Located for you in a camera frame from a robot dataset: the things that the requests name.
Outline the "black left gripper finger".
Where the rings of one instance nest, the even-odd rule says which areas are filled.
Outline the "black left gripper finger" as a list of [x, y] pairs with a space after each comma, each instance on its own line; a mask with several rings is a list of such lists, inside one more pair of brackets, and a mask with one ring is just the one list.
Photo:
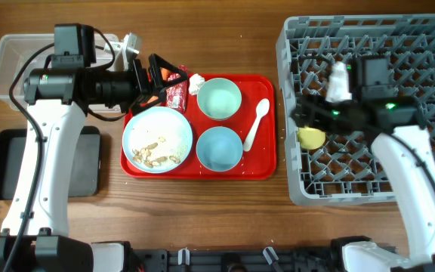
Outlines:
[[149, 73], [152, 76], [152, 79], [154, 82], [163, 82], [161, 72], [160, 72], [161, 68], [165, 68], [165, 69], [171, 71], [171, 73], [177, 73], [180, 75], [179, 78], [173, 79], [173, 80], [168, 80], [168, 82], [170, 82], [170, 81], [181, 82], [182, 81], [182, 71], [178, 67], [175, 67], [172, 64], [170, 64], [167, 60], [164, 60], [158, 54], [151, 54], [149, 56], [149, 62], [150, 62]]
[[[177, 73], [162, 73], [162, 79], [164, 82], [179, 78]], [[185, 107], [187, 105], [187, 92], [189, 81], [186, 80], [177, 85], [171, 86], [166, 90], [166, 107]], [[157, 100], [157, 96], [153, 96], [147, 102], [148, 104]]]

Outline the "green bowl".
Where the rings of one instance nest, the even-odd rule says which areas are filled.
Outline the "green bowl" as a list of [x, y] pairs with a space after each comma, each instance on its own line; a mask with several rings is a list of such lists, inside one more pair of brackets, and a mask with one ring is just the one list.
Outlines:
[[239, 110], [242, 92], [229, 79], [214, 78], [206, 81], [197, 94], [197, 104], [208, 118], [223, 121]]

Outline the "yellow plastic cup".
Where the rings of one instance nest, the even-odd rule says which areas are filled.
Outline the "yellow plastic cup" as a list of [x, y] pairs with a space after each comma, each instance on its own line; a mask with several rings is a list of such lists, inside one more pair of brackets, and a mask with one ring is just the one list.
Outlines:
[[306, 150], [318, 149], [326, 140], [325, 132], [309, 127], [299, 128], [297, 137], [301, 147]]

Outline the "light blue bowl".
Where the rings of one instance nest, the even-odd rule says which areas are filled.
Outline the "light blue bowl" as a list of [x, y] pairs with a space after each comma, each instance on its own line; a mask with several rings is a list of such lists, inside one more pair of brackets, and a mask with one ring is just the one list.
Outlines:
[[199, 162], [213, 172], [227, 172], [238, 165], [243, 143], [234, 130], [217, 126], [204, 131], [196, 142]]

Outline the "white plastic spoon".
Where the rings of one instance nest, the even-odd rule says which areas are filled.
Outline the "white plastic spoon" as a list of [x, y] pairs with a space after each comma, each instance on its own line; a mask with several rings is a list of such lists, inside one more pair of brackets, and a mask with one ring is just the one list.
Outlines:
[[251, 150], [252, 145], [254, 143], [259, 124], [261, 122], [261, 119], [267, 115], [267, 113], [270, 110], [270, 101], [267, 98], [262, 99], [258, 105], [256, 106], [256, 117], [255, 120], [245, 138], [245, 141], [243, 143], [243, 150], [245, 152], [248, 152]]

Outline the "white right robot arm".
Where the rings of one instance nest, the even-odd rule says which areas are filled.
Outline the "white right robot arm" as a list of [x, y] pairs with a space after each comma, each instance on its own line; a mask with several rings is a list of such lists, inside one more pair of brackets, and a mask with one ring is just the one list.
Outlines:
[[409, 257], [372, 241], [340, 247], [345, 271], [435, 271], [435, 162], [430, 134], [413, 97], [332, 103], [298, 98], [290, 117], [297, 126], [332, 134], [363, 132], [393, 189], [406, 228]]

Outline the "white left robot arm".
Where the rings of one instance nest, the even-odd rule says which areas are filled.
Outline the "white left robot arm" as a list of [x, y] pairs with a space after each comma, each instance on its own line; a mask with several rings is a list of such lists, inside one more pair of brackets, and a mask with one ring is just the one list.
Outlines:
[[127, 242], [88, 244], [68, 235], [67, 203], [79, 135], [92, 104], [120, 105], [133, 113], [165, 98], [162, 70], [174, 66], [158, 55], [144, 69], [139, 60], [123, 72], [96, 66], [81, 54], [57, 54], [25, 82], [29, 125], [10, 210], [0, 233], [0, 271], [134, 271]]

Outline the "grey dishwasher rack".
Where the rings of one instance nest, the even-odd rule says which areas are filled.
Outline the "grey dishwasher rack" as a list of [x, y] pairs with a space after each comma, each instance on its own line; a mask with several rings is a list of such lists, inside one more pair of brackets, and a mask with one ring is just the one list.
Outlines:
[[[394, 93], [418, 100], [435, 156], [435, 14], [290, 17], [276, 42], [279, 88], [290, 114], [300, 96], [325, 94], [332, 61], [388, 60]], [[298, 206], [390, 202], [394, 196], [363, 133], [330, 134], [316, 150], [285, 118], [288, 193]]]

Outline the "orange carrot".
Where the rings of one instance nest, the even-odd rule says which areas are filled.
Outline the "orange carrot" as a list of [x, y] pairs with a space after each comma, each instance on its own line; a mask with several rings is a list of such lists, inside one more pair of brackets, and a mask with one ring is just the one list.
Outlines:
[[[167, 82], [169, 76], [171, 75], [171, 71], [169, 71], [169, 70], [167, 70], [167, 69], [165, 69], [165, 68], [161, 68], [161, 69], [160, 69], [160, 72], [161, 72], [161, 76], [162, 76], [162, 81], [163, 81], [163, 82]], [[147, 73], [147, 75], [148, 75], [149, 83], [151, 83], [151, 82], [153, 81], [152, 76], [150, 75], [150, 73]], [[154, 102], [154, 101], [157, 101], [158, 99], [159, 99], [159, 96], [155, 96], [155, 95], [153, 95], [153, 96], [152, 96], [152, 97], [147, 101], [147, 103], [150, 104], [150, 103], [152, 103], [152, 102]]]

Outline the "crumpled white tissue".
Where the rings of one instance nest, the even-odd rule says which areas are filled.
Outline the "crumpled white tissue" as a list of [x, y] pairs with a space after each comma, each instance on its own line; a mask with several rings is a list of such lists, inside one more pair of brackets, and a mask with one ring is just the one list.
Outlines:
[[189, 78], [189, 94], [197, 95], [199, 93], [200, 88], [204, 85], [205, 78], [199, 75], [198, 73], [193, 74]]

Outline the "red snack wrapper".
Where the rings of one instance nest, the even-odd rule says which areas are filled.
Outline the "red snack wrapper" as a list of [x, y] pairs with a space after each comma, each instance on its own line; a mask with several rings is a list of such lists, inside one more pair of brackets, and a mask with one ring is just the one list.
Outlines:
[[184, 114], [187, 106], [188, 88], [188, 79], [179, 84], [169, 87], [166, 90], [166, 107], [172, 108], [173, 110]]

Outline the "light blue plate with scraps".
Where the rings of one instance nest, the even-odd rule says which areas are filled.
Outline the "light blue plate with scraps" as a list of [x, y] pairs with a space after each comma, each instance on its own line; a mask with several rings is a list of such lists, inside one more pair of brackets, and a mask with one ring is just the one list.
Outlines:
[[181, 166], [193, 145], [193, 130], [182, 113], [168, 107], [152, 107], [132, 116], [122, 135], [127, 162], [151, 175]]

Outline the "clear plastic bin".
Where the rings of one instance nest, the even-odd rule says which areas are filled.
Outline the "clear plastic bin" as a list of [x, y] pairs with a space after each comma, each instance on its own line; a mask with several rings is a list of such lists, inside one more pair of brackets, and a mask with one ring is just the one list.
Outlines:
[[[95, 66], [104, 65], [112, 60], [108, 40], [116, 53], [116, 61], [110, 67], [111, 71], [123, 71], [129, 67], [130, 59], [140, 53], [142, 39], [134, 33], [118, 39], [114, 34], [94, 36], [97, 62]], [[10, 34], [0, 40], [0, 100], [11, 109], [16, 107], [9, 98], [9, 88], [25, 62], [37, 50], [54, 41], [53, 34]]]

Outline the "black plastic bin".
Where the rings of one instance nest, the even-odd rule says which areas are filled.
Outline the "black plastic bin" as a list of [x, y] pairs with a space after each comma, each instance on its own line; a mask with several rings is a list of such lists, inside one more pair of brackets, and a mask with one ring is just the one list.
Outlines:
[[[17, 187], [26, 129], [0, 132], [0, 200], [12, 200]], [[69, 183], [70, 197], [92, 196], [100, 183], [101, 134], [94, 126], [85, 126], [79, 136]]]

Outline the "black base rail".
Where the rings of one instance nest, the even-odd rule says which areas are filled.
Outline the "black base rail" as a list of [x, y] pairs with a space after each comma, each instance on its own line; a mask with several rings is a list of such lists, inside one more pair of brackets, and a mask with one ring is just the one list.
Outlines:
[[[283, 271], [339, 271], [335, 253], [328, 247], [305, 247], [294, 250], [276, 249], [277, 266]], [[191, 250], [182, 261], [177, 251], [165, 249], [135, 250], [137, 269], [146, 272], [216, 271], [225, 272], [233, 265], [246, 271], [274, 271], [261, 250]]]

